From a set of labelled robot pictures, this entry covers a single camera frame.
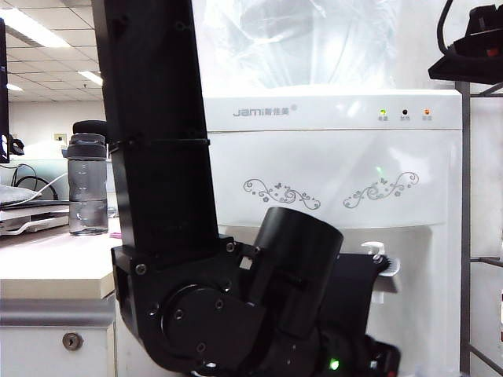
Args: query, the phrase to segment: decorative floral pattern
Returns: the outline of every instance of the decorative floral pattern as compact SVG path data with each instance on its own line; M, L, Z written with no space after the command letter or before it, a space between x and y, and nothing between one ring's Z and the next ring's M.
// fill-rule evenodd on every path
M410 189L418 183L419 175L406 171L396 178L395 183L389 183L384 178L381 178L378 182L372 183L364 190L355 192L352 196L345 199L343 204L346 208L356 208L365 198L379 200L388 198L391 195L399 197L406 189Z
M257 195L259 198L262 198L265 203L270 200L283 204L301 202L310 210L317 210L321 206L321 202L319 200L307 195L305 192L301 193L292 189L290 186L283 185L281 182L271 188L268 188L267 185L260 179L252 178L243 184L243 189L246 192L250 192L252 195Z

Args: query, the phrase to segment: water bottle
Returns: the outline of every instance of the water bottle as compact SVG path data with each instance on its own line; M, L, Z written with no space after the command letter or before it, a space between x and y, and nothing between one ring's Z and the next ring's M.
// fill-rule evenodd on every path
M75 134L67 150L70 186L70 233L74 236L108 231L105 137Z

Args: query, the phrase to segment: black robotic arm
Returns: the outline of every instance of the black robotic arm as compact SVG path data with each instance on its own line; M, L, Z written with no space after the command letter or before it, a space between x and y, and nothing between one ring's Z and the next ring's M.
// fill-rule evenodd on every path
M130 331L193 375L395 377L365 335L381 255L339 254L331 225L271 208L254 245L218 234L190 0L93 0Z

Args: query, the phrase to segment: green indicator light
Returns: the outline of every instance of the green indicator light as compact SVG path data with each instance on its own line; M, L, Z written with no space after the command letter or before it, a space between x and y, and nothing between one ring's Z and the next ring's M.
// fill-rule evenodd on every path
M330 359L329 369L331 371L336 371L339 369L339 361L337 359Z

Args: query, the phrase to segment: cylindrical motor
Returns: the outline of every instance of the cylindrical motor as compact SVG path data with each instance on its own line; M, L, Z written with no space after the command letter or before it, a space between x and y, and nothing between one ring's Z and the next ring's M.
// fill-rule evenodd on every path
M75 236L108 231L105 137L75 134L68 146L70 233Z
M307 214L280 207L267 211L255 246L276 265L269 305L277 312L280 330L309 335L342 242L337 229Z

